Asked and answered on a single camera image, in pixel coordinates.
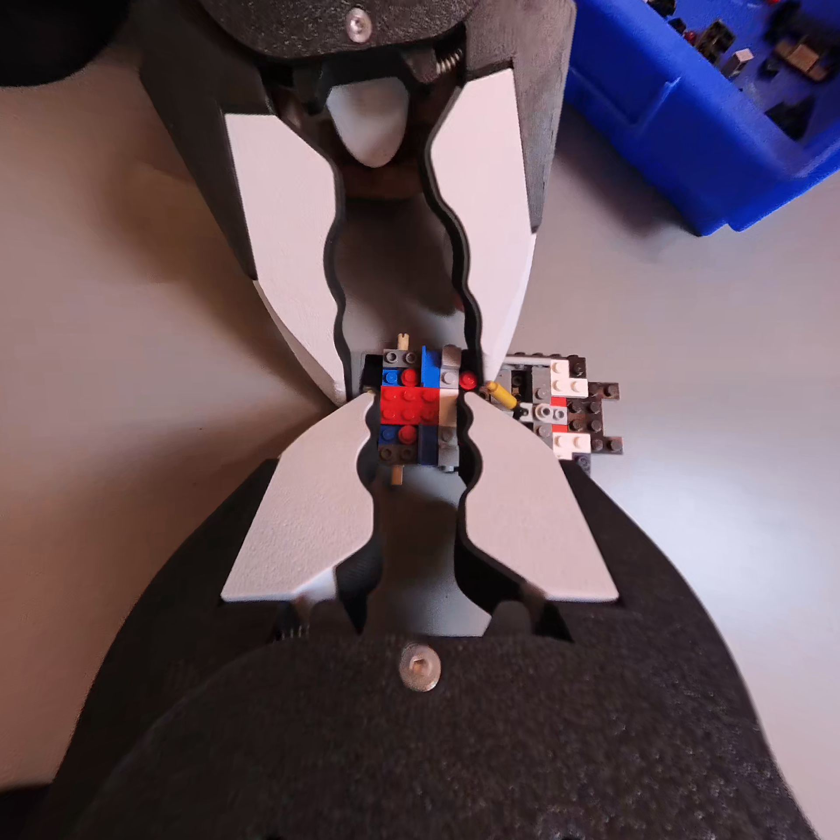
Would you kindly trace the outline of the lego car model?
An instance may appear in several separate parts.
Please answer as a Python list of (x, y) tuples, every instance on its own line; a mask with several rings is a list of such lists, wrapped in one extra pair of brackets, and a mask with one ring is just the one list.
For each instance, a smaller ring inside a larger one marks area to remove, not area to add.
[(576, 461), (587, 474), (594, 455), (622, 455), (622, 437), (604, 428), (603, 405), (620, 398), (615, 382), (592, 381), (585, 358), (559, 353), (505, 356), (491, 385), (480, 380), (474, 356), (454, 344), (410, 346), (406, 333), (380, 353), (357, 353), (351, 364), (357, 392), (380, 400), (378, 450), (390, 483), (403, 483), (405, 466), (454, 473), (459, 469), (457, 400), (474, 394), (536, 435), (559, 461)]

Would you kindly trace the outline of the lego pieces pile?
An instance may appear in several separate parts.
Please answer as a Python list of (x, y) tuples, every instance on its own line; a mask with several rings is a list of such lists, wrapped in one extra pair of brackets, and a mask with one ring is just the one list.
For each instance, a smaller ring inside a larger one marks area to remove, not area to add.
[(647, 2), (790, 140), (838, 113), (838, 2)]

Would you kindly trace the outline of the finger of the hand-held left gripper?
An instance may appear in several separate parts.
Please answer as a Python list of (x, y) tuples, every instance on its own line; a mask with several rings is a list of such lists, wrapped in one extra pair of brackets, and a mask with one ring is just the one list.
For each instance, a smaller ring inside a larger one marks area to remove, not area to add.
[(333, 165), (275, 115), (224, 119), (255, 287), (303, 369), (331, 401), (344, 402), (349, 358), (335, 337), (339, 293), (325, 262), (341, 209)]
[(509, 68), (468, 81), (430, 143), (437, 195), (465, 243), (465, 289), (487, 381), (508, 353), (536, 244), (514, 81)]

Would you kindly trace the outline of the blue plastic bin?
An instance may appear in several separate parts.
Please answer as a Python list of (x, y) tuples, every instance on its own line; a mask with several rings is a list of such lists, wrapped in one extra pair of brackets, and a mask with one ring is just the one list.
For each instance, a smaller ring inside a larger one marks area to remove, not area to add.
[[(838, 171), (838, 2), (578, 2), (567, 99), (699, 235), (742, 231)], [(774, 55), (814, 40), (830, 77)]]

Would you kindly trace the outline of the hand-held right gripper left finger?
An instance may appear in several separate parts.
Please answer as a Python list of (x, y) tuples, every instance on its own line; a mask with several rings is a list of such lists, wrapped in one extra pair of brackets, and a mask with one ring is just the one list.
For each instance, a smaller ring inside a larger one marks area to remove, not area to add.
[(301, 434), (275, 472), (221, 592), (224, 602), (290, 602), (302, 617), (341, 601), (367, 616), (382, 576), (370, 485), (378, 454), (367, 392)]

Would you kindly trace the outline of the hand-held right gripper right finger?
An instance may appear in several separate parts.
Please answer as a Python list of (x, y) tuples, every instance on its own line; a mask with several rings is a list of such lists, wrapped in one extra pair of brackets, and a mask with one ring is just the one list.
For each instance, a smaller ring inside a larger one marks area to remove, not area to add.
[(559, 461), (479, 395), (458, 399), (456, 581), (482, 610), (500, 602), (613, 603), (619, 593)]

